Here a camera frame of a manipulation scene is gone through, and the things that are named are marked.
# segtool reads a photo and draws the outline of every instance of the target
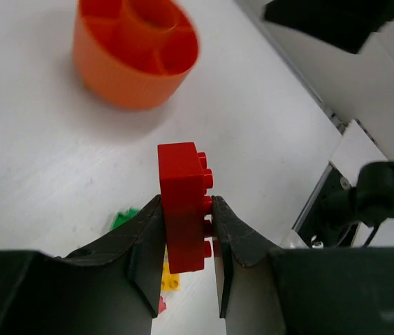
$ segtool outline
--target red lego piece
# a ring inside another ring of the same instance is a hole
[[[164,302],[163,297],[160,295],[160,304],[158,306],[158,314],[164,312],[166,310],[166,303]]]
[[[211,214],[211,197],[205,194],[213,185],[206,155],[190,142],[161,144],[158,158],[169,270],[202,270],[208,256],[205,215]]]
[[[211,242],[205,241],[205,258],[210,258],[212,256]]]

